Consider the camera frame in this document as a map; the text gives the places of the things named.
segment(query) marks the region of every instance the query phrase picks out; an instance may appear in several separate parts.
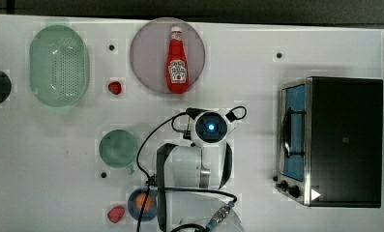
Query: round plate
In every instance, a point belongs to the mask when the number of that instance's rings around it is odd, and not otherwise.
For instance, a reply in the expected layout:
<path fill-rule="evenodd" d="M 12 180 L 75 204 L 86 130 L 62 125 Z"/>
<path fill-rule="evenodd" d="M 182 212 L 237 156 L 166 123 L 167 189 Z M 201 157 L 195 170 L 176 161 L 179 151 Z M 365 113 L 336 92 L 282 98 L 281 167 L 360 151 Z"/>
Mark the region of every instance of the round plate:
<path fill-rule="evenodd" d="M 170 94 L 165 79 L 165 63 L 172 26 L 180 26 L 192 86 L 203 71 L 205 51 L 198 33 L 185 21 L 171 17 L 157 18 L 142 27 L 131 46 L 131 65 L 143 85 L 159 93 Z"/>
<path fill-rule="evenodd" d="M 140 216 L 141 208 L 140 209 L 137 208 L 136 203 L 135 203 L 135 199 L 137 198 L 137 196 L 139 194 L 146 193 L 146 191 L 147 191 L 147 188 L 138 188 L 129 197 L 128 210 L 129 210 L 129 213 L 131 214 L 132 218 L 134 218 L 136 220 L 138 220 L 138 218 Z M 152 220 L 153 218 L 156 217 L 157 212 L 158 212 L 158 206 L 156 203 L 156 196 L 157 195 L 158 195 L 158 193 L 155 190 L 149 191 L 149 196 L 151 197 L 151 199 L 153 199 L 153 206 L 148 211 L 146 211 L 146 210 L 143 211 L 143 216 L 141 218 L 142 221 L 149 221 L 149 220 Z"/>
<path fill-rule="evenodd" d="M 127 167 L 137 154 L 137 142 L 134 136 L 125 130 L 113 130 L 107 133 L 99 145 L 102 160 L 111 167 Z"/>

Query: black cable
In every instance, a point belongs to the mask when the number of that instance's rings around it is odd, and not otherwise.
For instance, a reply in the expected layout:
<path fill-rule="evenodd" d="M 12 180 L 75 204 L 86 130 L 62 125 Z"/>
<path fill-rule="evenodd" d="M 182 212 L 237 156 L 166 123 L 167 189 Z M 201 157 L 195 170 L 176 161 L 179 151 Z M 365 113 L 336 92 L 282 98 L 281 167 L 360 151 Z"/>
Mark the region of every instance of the black cable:
<path fill-rule="evenodd" d="M 177 232 L 177 231 L 180 231 L 182 229 L 187 229 L 187 228 L 195 228 L 197 229 L 198 232 L 205 232 L 206 229 L 199 225 L 199 224 L 194 224 L 194 223 L 190 223 L 190 224 L 184 224 L 184 225 L 181 225 L 177 228 L 174 228 L 173 230 L 171 230 L 171 232 Z"/>
<path fill-rule="evenodd" d="M 191 192 L 206 192 L 206 193 L 215 193 L 219 195 L 224 195 L 233 198 L 233 202 L 237 202 L 237 196 L 225 192 L 225 191 L 219 191 L 219 190 L 211 190 L 211 189 L 202 189 L 202 188 L 158 188 L 158 190 L 163 191 L 191 191 Z"/>
<path fill-rule="evenodd" d="M 143 199 L 143 204 L 141 206 L 141 210 L 140 210 L 140 215 L 139 215 L 139 218 L 138 218 L 136 232 L 140 231 L 141 218 L 143 217 L 144 207 L 146 206 L 146 201 L 147 201 L 147 198 L 149 196 L 150 182 L 151 182 L 151 177 L 150 177 L 149 173 L 140 166 L 140 163 L 139 163 L 140 152 L 143 149 L 144 145 L 146 144 L 147 140 L 149 140 L 149 138 L 153 135 L 153 133 L 155 133 L 158 129 L 160 129 L 164 124 L 168 123 L 170 120 L 174 121 L 176 118 L 178 118 L 180 116 L 183 116 L 183 115 L 187 115 L 187 113 L 186 112 L 179 113 L 179 114 L 177 114 L 177 115 L 167 119 L 166 121 L 164 121 L 160 125 L 158 125 L 154 130 L 152 130 L 152 132 L 149 133 L 149 135 L 146 137 L 146 139 L 141 144 L 139 150 L 137 151 L 136 164 L 137 164 L 137 167 L 140 169 L 140 171 L 142 171 L 146 175 L 146 177 L 147 177 L 147 191 L 146 191 L 146 195 L 145 195 L 145 197 Z"/>
<path fill-rule="evenodd" d="M 236 120 L 242 120 L 242 119 L 246 118 L 246 115 L 247 115 L 247 109 L 246 109 L 244 106 L 242 106 L 242 105 L 230 109 L 230 112 L 231 112 L 231 111 L 234 111 L 234 110 L 236 110 L 236 109 L 238 109 L 238 108 L 243 109 L 243 110 L 244 110 L 244 114 L 243 114 L 242 117 L 240 117 L 240 118 L 236 118 Z"/>
<path fill-rule="evenodd" d="M 189 130 L 189 124 L 188 124 L 188 128 L 186 129 L 186 130 L 178 130 L 178 129 L 176 129 L 175 127 L 174 127 L 174 121 L 175 121 L 176 119 L 174 118 L 173 120 L 171 120 L 171 127 L 173 128 L 173 130 L 174 131 L 176 131 L 176 132 L 180 132 L 180 133 L 186 133 L 188 130 Z"/>
<path fill-rule="evenodd" d="M 158 125 L 154 130 L 152 130 L 152 132 L 149 133 L 149 135 L 146 137 L 146 139 L 145 139 L 145 140 L 143 141 L 143 143 L 141 144 L 139 150 L 137 151 L 137 156 L 136 156 L 136 164 L 137 164 L 137 167 L 140 169 L 140 171 L 142 171 L 142 172 L 146 175 L 146 177 L 147 177 L 148 180 L 150 180 L 150 175 L 149 175 L 149 173 L 148 173 L 146 170 L 144 170 L 144 169 L 140 166 L 140 163 L 139 163 L 139 156 L 140 156 L 140 152 L 141 152 L 141 150 L 143 149 L 143 147 L 144 147 L 144 145 L 146 144 L 147 140 L 149 140 L 149 138 L 150 138 L 150 137 L 151 137 L 151 136 L 152 136 L 158 129 L 160 129 L 164 124 L 170 122 L 170 120 L 174 120 L 174 119 L 176 119 L 176 118 L 178 118 L 178 117 L 180 117 L 180 116 L 183 116 L 183 115 L 187 115 L 187 113 L 186 113 L 186 112 L 179 113 L 179 114 L 177 114 L 177 115 L 175 115 L 175 116 L 173 116 L 173 117 L 167 119 L 166 121 L 164 121 L 164 122 L 161 123 L 160 125 Z"/>
<path fill-rule="evenodd" d="M 147 184 L 146 195 L 144 196 L 143 204 L 141 205 L 141 210 L 140 210 L 140 214 L 139 214 L 139 218 L 138 218 L 138 223 L 137 223 L 137 228 L 136 228 L 137 232 L 140 231 L 140 223 L 141 223 L 141 219 L 143 218 L 143 211 L 144 211 L 144 207 L 146 206 L 146 202 L 147 202 L 147 199 L 149 197 L 149 193 L 150 193 L 150 184 Z"/>

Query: orange ball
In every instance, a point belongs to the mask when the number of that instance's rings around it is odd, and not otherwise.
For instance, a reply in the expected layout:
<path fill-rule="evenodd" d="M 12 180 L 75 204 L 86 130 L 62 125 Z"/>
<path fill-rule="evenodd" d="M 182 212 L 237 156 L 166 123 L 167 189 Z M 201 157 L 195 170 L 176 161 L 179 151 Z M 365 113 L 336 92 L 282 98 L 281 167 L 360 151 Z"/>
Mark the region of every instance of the orange ball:
<path fill-rule="evenodd" d="M 144 197 L 146 196 L 146 193 L 139 194 L 136 199 L 136 207 L 141 210 L 141 206 L 143 205 Z M 149 195 L 147 196 L 146 205 L 144 206 L 145 211 L 149 211 L 153 207 L 153 198 Z"/>

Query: oven window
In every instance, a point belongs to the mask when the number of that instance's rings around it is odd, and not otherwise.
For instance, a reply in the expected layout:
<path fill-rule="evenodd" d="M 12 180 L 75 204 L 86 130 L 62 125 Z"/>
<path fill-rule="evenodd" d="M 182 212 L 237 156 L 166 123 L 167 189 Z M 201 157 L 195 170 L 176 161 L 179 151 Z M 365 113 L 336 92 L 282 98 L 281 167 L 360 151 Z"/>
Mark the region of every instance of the oven window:
<path fill-rule="evenodd" d="M 299 85 L 286 89 L 285 112 L 306 110 L 306 86 Z M 290 156 L 284 156 L 282 174 L 298 181 L 304 181 L 304 123 L 305 114 L 291 114 Z"/>

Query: ketchup label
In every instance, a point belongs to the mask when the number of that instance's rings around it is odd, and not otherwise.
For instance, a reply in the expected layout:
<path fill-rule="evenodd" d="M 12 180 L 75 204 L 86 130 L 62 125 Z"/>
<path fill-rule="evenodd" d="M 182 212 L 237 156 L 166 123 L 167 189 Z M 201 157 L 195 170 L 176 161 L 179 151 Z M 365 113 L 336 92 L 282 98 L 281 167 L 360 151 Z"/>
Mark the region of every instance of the ketchup label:
<path fill-rule="evenodd" d="M 186 64 L 182 60 L 170 61 L 168 67 L 170 71 L 171 83 L 185 83 L 186 82 Z"/>
<path fill-rule="evenodd" d="M 171 40 L 178 40 L 178 41 L 181 41 L 182 40 L 182 33 L 181 32 L 172 32 L 171 33 Z"/>

